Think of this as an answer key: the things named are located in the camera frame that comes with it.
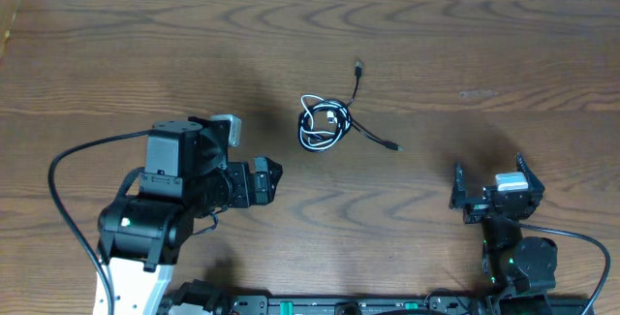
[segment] white cable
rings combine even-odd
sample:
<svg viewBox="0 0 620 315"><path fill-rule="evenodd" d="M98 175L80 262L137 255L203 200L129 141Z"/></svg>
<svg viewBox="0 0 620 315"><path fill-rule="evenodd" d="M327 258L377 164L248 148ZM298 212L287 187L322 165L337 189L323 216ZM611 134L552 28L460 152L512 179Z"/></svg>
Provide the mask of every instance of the white cable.
<svg viewBox="0 0 620 315"><path fill-rule="evenodd" d="M308 108L305 99L313 98L317 99L319 102L317 105L313 106L313 110L321 110L328 109L334 112L335 123L336 123L336 132L326 131L326 130L315 130L314 129L314 114ZM344 135L349 132L351 129L351 117L349 115L349 110L346 106L336 102L336 101L326 101L325 98L319 97L312 94L304 94L300 98L301 105L305 110L304 117L307 117L309 122L308 124L302 123L299 127L299 142L301 145L310 151L324 151L331 148L334 144L336 144Z"/></svg>

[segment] wooden table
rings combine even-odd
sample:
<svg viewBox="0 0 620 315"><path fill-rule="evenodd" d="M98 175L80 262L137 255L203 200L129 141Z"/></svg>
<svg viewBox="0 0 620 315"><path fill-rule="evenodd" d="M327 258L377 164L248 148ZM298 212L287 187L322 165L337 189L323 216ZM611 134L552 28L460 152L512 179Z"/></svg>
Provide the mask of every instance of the wooden table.
<svg viewBox="0 0 620 315"><path fill-rule="evenodd" d="M95 272L47 190L73 145L187 115L243 119L235 161L285 169L274 204L227 212L183 246L194 278L278 294L480 290L481 227L448 209L452 164L476 183L521 151L546 185L528 220L619 257L620 0L23 0L0 67L0 312L88 313ZM296 139L304 92L346 99L404 151L352 132ZM67 159L58 187L91 241L144 140ZM198 223L206 226L206 220ZM588 296L596 247L554 237L561 295ZM620 311L612 269L596 302Z"/></svg>

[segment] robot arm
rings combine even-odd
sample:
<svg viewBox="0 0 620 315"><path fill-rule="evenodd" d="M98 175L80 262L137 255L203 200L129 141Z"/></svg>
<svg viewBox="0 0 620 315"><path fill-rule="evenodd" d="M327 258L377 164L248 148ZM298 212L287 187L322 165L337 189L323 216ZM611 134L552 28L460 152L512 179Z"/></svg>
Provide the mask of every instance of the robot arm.
<svg viewBox="0 0 620 315"><path fill-rule="evenodd" d="M481 197L468 197L463 171L455 165L449 207L463 210L465 224L482 224L482 266L494 285L480 307L502 313L500 300L519 306L536 305L536 313L551 313L547 290L555 288L558 248L550 238L523 237L518 220L527 219L543 198L544 186L516 154L515 173L495 175L495 185Z"/></svg>
<svg viewBox="0 0 620 315"><path fill-rule="evenodd" d="M156 122L148 134L146 165L129 172L114 201L99 216L101 262L114 293L115 314L154 314L171 281L181 245L194 219L228 208L273 202L282 166L255 158L230 163L241 120ZM128 195L139 180L137 195ZM104 283L97 280L94 314L108 314Z"/></svg>

